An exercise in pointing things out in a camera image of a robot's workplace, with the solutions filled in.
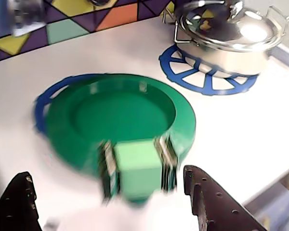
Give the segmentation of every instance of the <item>toy kitchen counter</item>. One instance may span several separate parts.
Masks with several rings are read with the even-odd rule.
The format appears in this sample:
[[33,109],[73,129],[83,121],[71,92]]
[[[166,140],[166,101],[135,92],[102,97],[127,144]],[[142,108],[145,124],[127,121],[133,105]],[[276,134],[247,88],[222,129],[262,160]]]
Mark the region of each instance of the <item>toy kitchen counter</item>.
[[[100,207],[99,184],[64,165],[33,119],[35,100],[45,89],[86,73],[141,75],[179,91],[197,120],[183,165],[202,168],[240,203],[289,170],[289,67],[271,57],[258,77],[212,77],[191,70],[176,54],[172,38],[173,27],[154,18],[1,61],[0,197],[17,173],[28,171],[41,226],[51,217]],[[178,192],[167,197],[157,193],[151,199],[155,202],[146,205],[154,207],[150,217],[158,218],[156,224],[170,219],[157,215],[163,206],[176,218],[182,211],[190,214],[181,176],[182,169]]]

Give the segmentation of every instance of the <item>blue wheel-shaped trivet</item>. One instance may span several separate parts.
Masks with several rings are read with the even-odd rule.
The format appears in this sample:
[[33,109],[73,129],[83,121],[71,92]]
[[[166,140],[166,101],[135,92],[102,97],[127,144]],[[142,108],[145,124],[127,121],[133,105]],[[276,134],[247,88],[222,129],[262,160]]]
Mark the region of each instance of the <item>blue wheel-shaped trivet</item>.
[[211,71],[209,71],[208,73],[206,73],[205,75],[205,81],[204,81],[204,86],[198,87],[195,85],[192,85],[186,81],[184,81],[184,78],[192,75],[194,73],[199,72],[199,66],[201,64],[201,60],[200,59],[196,59],[196,62],[194,64],[194,68],[188,70],[188,71],[184,71],[178,74],[175,74],[174,71],[172,70],[170,63],[174,62],[174,63],[182,63],[182,64],[187,64],[188,63],[185,61],[185,57],[183,56],[182,58],[175,58],[172,57],[172,55],[177,51],[177,47],[176,45],[173,45],[171,47],[169,47],[167,50],[165,50],[162,55],[159,57],[159,61],[160,61],[160,66],[163,70],[163,72],[165,73],[165,75],[167,76],[167,78],[171,81],[171,82],[175,82],[178,85],[201,93],[203,95],[232,95],[232,94],[238,94],[241,92],[246,92],[248,91],[256,82],[258,75],[256,76],[250,76],[247,78],[246,82],[243,84],[238,83],[237,81],[235,81],[234,79],[236,77],[239,77],[240,75],[232,75],[229,78],[225,78],[224,80],[227,81],[228,83],[230,83],[231,85],[234,86],[234,88],[232,89],[227,89],[227,90],[215,90],[213,89],[213,84],[212,84],[212,78],[214,76],[214,74],[217,72],[217,70],[212,69]]

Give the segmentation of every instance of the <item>green plastic plate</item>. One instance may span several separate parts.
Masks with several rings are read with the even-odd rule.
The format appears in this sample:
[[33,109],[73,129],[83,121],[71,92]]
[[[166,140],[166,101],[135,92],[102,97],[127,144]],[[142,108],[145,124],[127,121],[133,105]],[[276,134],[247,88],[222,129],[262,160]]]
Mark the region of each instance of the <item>green plastic plate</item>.
[[46,114],[48,138],[73,168],[98,176],[101,141],[134,141],[170,135],[182,161],[191,148],[196,118],[178,91],[157,80],[105,74],[70,85]]

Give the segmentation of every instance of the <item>orange tile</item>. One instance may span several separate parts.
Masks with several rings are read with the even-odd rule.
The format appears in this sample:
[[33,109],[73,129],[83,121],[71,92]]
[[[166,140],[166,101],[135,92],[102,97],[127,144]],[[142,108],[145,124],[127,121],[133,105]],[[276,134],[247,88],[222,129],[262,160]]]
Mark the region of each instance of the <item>orange tile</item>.
[[96,31],[137,21],[137,3],[115,7],[100,23]]

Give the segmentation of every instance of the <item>green block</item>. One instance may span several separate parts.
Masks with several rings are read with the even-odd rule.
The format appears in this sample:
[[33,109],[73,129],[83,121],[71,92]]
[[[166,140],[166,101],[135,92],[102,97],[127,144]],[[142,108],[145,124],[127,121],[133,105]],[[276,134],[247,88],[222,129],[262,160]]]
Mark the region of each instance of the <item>green block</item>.
[[68,39],[73,39],[89,32],[70,19],[50,23],[46,26],[48,43],[54,44]]
[[115,148],[121,194],[128,200],[148,198],[161,188],[162,163],[153,140],[118,143]]

